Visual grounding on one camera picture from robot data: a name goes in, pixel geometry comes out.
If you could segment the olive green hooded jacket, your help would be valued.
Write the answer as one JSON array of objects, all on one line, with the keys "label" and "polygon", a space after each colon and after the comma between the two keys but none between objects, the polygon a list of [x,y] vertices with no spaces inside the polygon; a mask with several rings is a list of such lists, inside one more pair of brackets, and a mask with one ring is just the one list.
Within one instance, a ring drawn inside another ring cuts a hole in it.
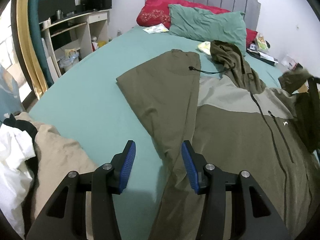
[{"label": "olive green hooded jacket", "polygon": [[213,41],[210,53],[219,77],[200,74],[197,53],[173,49],[117,78],[170,169],[150,239],[193,239],[199,228],[204,198],[187,178],[185,140],[223,171],[248,170],[291,239],[316,239],[304,230],[319,213],[319,164],[299,136],[293,92],[306,76],[288,72],[269,88],[235,45]]}]

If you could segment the stack of books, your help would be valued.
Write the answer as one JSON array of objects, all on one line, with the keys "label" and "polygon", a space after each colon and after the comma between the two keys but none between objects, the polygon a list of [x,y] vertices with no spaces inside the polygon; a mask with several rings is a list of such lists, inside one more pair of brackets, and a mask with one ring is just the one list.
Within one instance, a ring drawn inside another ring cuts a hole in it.
[{"label": "stack of books", "polygon": [[263,35],[257,33],[255,39],[251,42],[246,51],[250,56],[271,66],[276,66],[278,60],[268,54],[270,47],[270,44],[265,40]]}]

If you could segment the white cloth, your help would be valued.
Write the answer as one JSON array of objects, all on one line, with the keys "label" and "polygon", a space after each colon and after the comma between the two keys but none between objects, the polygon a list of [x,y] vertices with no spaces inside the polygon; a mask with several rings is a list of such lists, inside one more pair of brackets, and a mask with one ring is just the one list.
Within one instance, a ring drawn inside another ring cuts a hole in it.
[{"label": "white cloth", "polygon": [[35,156],[32,138],[26,131],[1,125],[1,211],[22,238],[22,203],[33,182],[25,161]]}]

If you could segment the black garment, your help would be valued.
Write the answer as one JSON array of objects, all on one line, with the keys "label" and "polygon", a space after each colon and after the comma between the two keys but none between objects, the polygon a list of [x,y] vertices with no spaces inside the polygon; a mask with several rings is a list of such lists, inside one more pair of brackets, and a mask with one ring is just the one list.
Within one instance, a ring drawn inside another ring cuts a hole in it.
[{"label": "black garment", "polygon": [[17,128],[22,132],[26,131],[30,135],[32,140],[35,140],[35,137],[37,135],[37,129],[31,122],[25,120],[17,120],[11,114],[8,118],[4,119],[3,124],[13,128]]}]

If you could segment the yellow-green packet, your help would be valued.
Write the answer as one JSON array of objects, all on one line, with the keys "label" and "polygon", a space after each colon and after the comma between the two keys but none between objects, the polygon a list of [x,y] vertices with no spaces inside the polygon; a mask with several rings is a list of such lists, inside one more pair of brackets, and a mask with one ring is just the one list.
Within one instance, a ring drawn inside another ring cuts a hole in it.
[{"label": "yellow-green packet", "polygon": [[210,42],[209,41],[202,42],[197,47],[201,52],[205,53],[206,55],[208,55],[208,56],[211,55],[211,53],[210,53]]}]

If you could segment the teal bed sheet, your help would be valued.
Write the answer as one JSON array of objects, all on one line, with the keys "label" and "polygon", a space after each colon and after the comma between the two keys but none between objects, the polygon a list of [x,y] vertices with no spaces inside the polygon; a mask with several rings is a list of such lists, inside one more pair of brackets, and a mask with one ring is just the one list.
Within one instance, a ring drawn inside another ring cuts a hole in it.
[{"label": "teal bed sheet", "polygon": [[[197,50],[197,42],[168,33],[148,34],[141,27],[115,38],[76,64],[44,94],[31,110],[31,117],[51,124],[64,136],[80,143],[99,164],[128,140],[134,140],[137,155],[124,198],[117,200],[121,235],[127,239],[150,239],[170,169],[164,154],[141,124],[117,78],[125,72],[173,49],[197,53],[202,76],[219,77],[211,56]],[[264,62],[243,56],[269,88],[280,88],[281,72]],[[305,232],[317,232],[319,213]]]}]

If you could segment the green pillow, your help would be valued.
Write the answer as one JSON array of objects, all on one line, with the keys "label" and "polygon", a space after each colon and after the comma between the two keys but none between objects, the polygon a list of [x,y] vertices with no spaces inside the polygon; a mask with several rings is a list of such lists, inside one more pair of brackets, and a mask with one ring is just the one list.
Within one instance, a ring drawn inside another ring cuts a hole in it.
[{"label": "green pillow", "polygon": [[214,14],[201,8],[168,5],[172,35],[194,41],[214,40],[236,45],[243,55],[246,53],[246,24],[244,13],[240,11]]}]

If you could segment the white paper leaflet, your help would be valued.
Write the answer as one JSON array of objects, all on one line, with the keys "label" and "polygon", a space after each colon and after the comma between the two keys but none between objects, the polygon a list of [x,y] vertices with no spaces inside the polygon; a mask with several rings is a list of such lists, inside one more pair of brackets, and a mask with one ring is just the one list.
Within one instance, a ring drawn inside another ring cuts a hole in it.
[{"label": "white paper leaflet", "polygon": [[163,23],[160,23],[158,25],[146,27],[143,29],[143,31],[145,31],[148,34],[156,34],[156,33],[167,33],[169,32],[169,29],[166,28]]}]

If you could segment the red patterned pillow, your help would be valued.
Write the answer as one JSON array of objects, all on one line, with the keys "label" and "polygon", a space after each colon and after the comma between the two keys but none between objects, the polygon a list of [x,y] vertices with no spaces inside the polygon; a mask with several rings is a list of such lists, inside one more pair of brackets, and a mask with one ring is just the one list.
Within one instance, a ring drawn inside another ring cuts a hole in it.
[{"label": "red patterned pillow", "polygon": [[223,14],[229,10],[219,7],[208,6],[201,3],[189,2],[186,0],[146,0],[144,7],[137,16],[136,22],[143,27],[151,27],[162,23],[167,29],[170,28],[171,18],[169,4],[179,4],[184,7],[201,8],[209,10],[214,14]]}]

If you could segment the white computer desk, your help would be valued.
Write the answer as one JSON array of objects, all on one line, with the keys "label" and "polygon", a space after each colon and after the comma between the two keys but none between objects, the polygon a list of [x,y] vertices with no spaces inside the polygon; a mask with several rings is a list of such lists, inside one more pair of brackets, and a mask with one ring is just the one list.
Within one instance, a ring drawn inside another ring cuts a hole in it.
[{"label": "white computer desk", "polygon": [[90,11],[75,14],[62,20],[42,23],[43,48],[48,58],[52,76],[61,77],[63,71],[59,62],[65,51],[74,49],[80,59],[108,43],[109,10]]}]

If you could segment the black monitor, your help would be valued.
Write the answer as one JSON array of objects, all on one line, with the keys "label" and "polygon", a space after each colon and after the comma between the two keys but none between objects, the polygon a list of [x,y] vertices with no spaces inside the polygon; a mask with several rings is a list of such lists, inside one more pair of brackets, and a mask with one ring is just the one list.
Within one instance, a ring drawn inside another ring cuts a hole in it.
[{"label": "black monitor", "polygon": [[76,11],[75,0],[40,0],[38,2],[39,22],[48,20],[61,10],[64,15]]}]

